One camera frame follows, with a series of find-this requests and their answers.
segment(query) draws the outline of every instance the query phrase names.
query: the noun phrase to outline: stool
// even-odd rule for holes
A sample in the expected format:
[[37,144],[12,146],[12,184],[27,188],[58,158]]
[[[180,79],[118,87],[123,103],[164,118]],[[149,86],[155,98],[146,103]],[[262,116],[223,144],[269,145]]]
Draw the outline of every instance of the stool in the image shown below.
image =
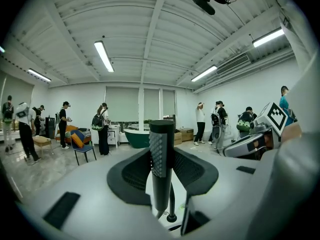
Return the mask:
[[34,144],[41,148],[41,157],[43,157],[43,155],[44,155],[43,147],[48,146],[48,145],[50,145],[52,155],[54,155],[54,151],[51,146],[51,139],[43,137],[43,136],[34,136],[32,138],[33,138]]

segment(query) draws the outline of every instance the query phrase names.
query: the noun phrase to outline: fluorescent ceiling light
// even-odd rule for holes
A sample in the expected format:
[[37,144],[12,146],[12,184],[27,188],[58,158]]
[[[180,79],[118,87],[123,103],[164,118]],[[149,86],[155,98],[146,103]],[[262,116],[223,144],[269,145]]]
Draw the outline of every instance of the fluorescent ceiling light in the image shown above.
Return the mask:
[[254,40],[252,43],[253,43],[254,47],[258,47],[258,46],[263,45],[264,43],[269,42],[270,40],[275,39],[277,37],[280,37],[284,34],[285,33],[281,28],[277,28],[276,30],[258,38],[257,40]]
[[94,43],[94,46],[95,46],[98,54],[100,55],[100,58],[101,58],[103,64],[105,65],[106,69],[111,73],[115,72],[114,68],[112,67],[112,65],[110,63],[109,57],[107,55],[107,52],[106,52],[106,49],[104,46],[104,43],[102,41],[97,41]]
[[209,67],[206,71],[202,72],[201,74],[197,75],[195,78],[191,79],[191,82],[195,82],[199,80],[200,78],[203,78],[204,76],[208,75],[212,71],[216,70],[216,66]]
[[30,68],[28,71],[29,71],[31,74],[33,74],[33,75],[35,75],[35,76],[37,76],[37,77],[39,77],[39,78],[42,78],[43,80],[46,80],[46,81],[48,81],[48,82],[51,82],[51,79],[49,79],[49,78],[45,77],[44,75],[42,75],[42,74],[34,71],[34,70],[31,69],[31,68]]

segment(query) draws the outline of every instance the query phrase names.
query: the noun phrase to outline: teal shirt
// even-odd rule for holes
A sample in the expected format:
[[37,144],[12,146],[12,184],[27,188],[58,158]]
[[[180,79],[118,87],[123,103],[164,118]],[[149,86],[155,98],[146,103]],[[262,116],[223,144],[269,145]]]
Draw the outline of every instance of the teal shirt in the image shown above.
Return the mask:
[[289,113],[288,113],[289,103],[286,99],[286,96],[281,97],[280,102],[279,102],[279,107],[282,108],[283,111],[288,116],[288,119],[285,123],[285,126],[291,125],[294,122],[294,119],[289,116]]

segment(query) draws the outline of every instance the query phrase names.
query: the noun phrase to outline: floor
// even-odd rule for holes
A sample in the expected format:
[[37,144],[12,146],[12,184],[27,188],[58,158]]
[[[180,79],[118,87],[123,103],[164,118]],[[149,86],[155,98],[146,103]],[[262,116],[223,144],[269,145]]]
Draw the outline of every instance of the floor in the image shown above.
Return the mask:
[[[186,141],[181,145],[178,145],[177,147],[181,147],[184,150],[191,149],[193,151],[196,151],[199,157],[201,157],[201,154],[203,153],[218,155],[217,153],[214,153],[213,147],[208,143],[195,146],[193,141]],[[25,153],[20,141],[16,142],[16,144],[14,145],[14,149],[10,152],[10,154],[5,153],[5,147],[3,144],[0,145],[0,159],[6,170],[8,180],[16,195],[25,204],[28,204],[39,190],[55,184],[63,176],[78,167],[75,153],[71,147],[67,150],[62,149],[60,143],[56,143],[55,140],[53,140],[52,148],[54,154],[51,154],[49,148],[50,146],[44,147],[42,160],[30,166],[27,165],[24,160]],[[40,148],[35,146],[35,149],[38,155],[40,155]],[[111,145],[110,153],[111,156],[128,153],[129,157],[132,155],[132,152],[130,152],[132,149],[133,148],[129,144],[121,144],[118,148],[115,148],[115,146]],[[106,157],[100,155],[98,146],[94,147],[94,151],[97,160],[110,159],[110,156]],[[86,163],[85,156],[82,153],[78,153],[77,156],[80,166]],[[89,151],[87,153],[87,158],[89,163],[95,161],[95,157],[92,151]],[[179,221],[181,221],[184,213],[186,191],[174,172],[172,174],[172,184],[175,189],[174,192],[176,200],[176,215],[179,218]],[[153,195],[151,177],[148,178],[146,193],[150,196]],[[160,218],[159,221],[165,228],[170,228],[171,226],[169,226],[169,223],[166,220],[169,208],[167,210],[168,211],[162,216],[162,218]],[[152,212],[154,214],[157,213],[155,209],[152,209]],[[171,235],[174,237],[179,237],[180,229],[172,231]]]

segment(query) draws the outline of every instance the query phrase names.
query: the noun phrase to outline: green backpack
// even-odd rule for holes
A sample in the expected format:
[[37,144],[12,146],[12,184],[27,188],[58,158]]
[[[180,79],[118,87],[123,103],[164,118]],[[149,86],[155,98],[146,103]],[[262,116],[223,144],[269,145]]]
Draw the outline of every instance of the green backpack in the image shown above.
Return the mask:
[[250,123],[254,120],[254,116],[250,112],[243,112],[239,116],[239,120],[236,124],[236,128],[242,132],[250,131]]
[[11,124],[12,123],[12,116],[13,116],[13,105],[9,105],[9,103],[5,103],[6,105],[6,108],[5,108],[5,111],[3,113],[3,122],[7,125]]

